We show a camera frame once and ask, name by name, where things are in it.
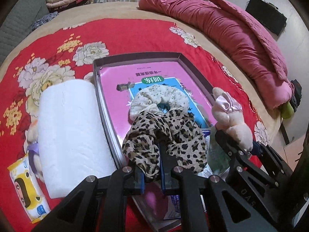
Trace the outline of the leopard print scrunchie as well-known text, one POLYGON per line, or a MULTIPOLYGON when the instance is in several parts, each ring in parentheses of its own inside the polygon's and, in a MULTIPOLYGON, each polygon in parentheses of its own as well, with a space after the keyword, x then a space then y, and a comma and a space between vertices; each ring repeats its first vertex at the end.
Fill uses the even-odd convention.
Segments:
POLYGON ((159 175, 161 142, 166 145, 166 153, 174 156, 179 166, 194 173, 205 168, 209 145, 193 114, 179 109, 163 115, 143 111, 133 121, 122 150, 150 181, 159 175))

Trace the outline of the plush bear pink bow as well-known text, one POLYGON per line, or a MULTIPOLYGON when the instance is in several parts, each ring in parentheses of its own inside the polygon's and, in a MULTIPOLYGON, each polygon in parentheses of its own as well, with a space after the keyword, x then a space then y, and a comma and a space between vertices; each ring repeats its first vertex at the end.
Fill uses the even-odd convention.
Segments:
POLYGON ((212 116, 216 119, 216 129, 230 135, 239 147, 246 151, 253 149, 253 136, 249 126, 244 121, 243 108, 227 91, 219 87, 212 89, 215 103, 212 106, 212 116))

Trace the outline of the white floral scrunchie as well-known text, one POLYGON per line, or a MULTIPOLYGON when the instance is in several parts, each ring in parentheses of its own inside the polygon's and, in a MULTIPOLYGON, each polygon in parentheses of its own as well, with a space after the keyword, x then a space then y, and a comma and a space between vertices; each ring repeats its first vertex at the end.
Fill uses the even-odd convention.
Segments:
POLYGON ((130 105, 129 117, 135 120, 144 111, 162 116, 165 113, 159 109, 160 104, 167 105, 170 108, 168 111, 178 109, 187 112, 189 99, 176 87, 154 84, 135 95, 130 105))

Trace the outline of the yellow cartoon tissue pack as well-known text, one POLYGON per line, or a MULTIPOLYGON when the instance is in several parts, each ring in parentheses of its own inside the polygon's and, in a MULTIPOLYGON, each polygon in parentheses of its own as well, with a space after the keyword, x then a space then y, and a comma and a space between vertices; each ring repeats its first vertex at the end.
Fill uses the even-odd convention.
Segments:
POLYGON ((33 224, 41 221, 51 210, 26 154, 8 168, 18 199, 33 224))

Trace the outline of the blue white wipes packet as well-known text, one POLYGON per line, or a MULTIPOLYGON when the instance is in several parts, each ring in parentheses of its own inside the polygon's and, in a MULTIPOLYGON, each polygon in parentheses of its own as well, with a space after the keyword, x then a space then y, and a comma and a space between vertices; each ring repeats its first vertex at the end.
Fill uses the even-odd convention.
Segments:
MULTIPOLYGON (((214 126, 208 129, 203 129, 202 131, 210 133, 209 135, 204 135, 206 139, 206 145, 208 145, 206 155, 207 164, 204 170, 197 175, 208 178, 215 174, 224 180, 228 175, 230 158, 216 142, 215 134, 217 130, 214 126)), ((179 218, 181 218, 179 195, 171 195, 168 197, 168 210, 163 219, 168 220, 179 218)))

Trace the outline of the plush bear purple bow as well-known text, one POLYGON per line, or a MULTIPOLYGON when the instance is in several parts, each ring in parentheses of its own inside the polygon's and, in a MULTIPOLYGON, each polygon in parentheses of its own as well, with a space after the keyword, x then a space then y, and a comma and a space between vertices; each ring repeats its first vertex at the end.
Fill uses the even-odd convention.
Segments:
POLYGON ((39 143, 38 143, 38 122, 34 122, 29 126, 27 135, 27 148, 29 164, 34 175, 44 182, 42 166, 39 157, 39 143))

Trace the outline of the green pillow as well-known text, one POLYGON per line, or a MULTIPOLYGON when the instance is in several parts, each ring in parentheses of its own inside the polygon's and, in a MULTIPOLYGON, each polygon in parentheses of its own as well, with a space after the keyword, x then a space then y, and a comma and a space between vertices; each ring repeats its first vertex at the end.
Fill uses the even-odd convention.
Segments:
POLYGON ((283 119, 289 119, 294 115, 294 109, 289 102, 281 105, 281 117, 283 119))

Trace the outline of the white paper towel roll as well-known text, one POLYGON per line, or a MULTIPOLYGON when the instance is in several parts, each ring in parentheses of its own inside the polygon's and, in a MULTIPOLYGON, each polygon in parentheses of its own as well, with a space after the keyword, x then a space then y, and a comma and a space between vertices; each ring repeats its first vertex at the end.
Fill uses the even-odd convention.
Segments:
POLYGON ((67 196, 89 175, 101 178, 116 170, 92 83, 74 79, 43 91, 38 145, 52 199, 67 196))

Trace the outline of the pink and blue book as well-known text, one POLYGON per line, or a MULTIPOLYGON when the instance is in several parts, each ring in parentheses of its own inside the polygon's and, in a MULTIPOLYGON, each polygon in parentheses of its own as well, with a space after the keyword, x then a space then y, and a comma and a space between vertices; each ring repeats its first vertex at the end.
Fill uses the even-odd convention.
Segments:
POLYGON ((128 161, 122 145, 132 125, 130 108, 136 95, 147 87, 176 88, 188 98, 188 112, 200 128, 209 128, 216 123, 211 111, 213 87, 191 62, 181 59, 125 61, 104 64, 97 67, 95 73, 101 119, 117 167, 128 161))

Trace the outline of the pink quilt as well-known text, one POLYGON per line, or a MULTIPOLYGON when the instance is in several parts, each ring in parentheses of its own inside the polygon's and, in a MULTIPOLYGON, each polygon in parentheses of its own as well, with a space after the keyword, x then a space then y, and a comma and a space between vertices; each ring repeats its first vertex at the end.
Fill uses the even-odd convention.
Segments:
POLYGON ((203 32, 253 80, 268 109, 292 98, 294 86, 277 42, 239 6, 226 0, 140 0, 138 5, 203 32))

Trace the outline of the dark shallow box tray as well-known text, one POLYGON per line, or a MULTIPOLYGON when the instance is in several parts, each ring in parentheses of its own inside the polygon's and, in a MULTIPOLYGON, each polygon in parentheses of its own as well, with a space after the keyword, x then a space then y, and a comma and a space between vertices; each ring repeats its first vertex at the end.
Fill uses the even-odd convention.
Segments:
POLYGON ((212 86, 183 54, 141 52, 112 55, 93 63, 102 124, 117 168, 126 166, 123 140, 143 111, 164 115, 180 109, 200 128, 215 124, 212 86))

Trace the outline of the red floral blanket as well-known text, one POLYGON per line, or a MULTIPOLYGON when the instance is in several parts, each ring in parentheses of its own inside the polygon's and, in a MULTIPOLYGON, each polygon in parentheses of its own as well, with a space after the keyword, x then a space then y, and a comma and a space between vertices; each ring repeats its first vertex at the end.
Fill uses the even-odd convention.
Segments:
POLYGON ((54 83, 91 76, 95 57, 132 52, 168 51, 184 54, 212 86, 227 90, 240 102, 254 139, 269 142, 262 119, 235 76, 231 61, 220 62, 206 47, 208 40, 181 24, 153 19, 100 19, 59 29, 38 37, 30 34, 25 46, 13 52, 1 70, 1 210, 15 231, 30 231, 9 177, 8 167, 23 157, 26 136, 36 122, 41 92, 54 83))

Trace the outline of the blue patterned cloth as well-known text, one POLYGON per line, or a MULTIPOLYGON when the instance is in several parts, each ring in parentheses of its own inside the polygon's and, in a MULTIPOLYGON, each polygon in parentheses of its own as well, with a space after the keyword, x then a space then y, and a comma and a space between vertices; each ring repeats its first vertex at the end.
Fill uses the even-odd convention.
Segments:
POLYGON ((58 12, 49 13, 49 14, 43 16, 42 18, 36 20, 33 23, 32 30, 36 30, 37 28, 39 28, 40 26, 50 22, 51 20, 53 20, 57 16, 58 16, 58 12))

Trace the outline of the grey quilted headboard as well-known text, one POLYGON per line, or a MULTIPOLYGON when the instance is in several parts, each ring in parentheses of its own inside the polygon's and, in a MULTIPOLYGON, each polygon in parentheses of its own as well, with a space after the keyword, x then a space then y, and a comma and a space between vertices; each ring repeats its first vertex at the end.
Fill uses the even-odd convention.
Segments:
POLYGON ((19 0, 1 25, 1 63, 32 31, 38 19, 49 14, 46 0, 19 0))

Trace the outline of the black wall television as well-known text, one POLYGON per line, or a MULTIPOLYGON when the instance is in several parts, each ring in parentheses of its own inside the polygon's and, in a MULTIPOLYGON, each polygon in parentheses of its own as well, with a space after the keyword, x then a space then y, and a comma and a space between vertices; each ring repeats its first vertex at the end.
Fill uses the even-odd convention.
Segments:
POLYGON ((286 26, 286 16, 272 3, 263 0, 249 0, 245 11, 277 36, 286 26))

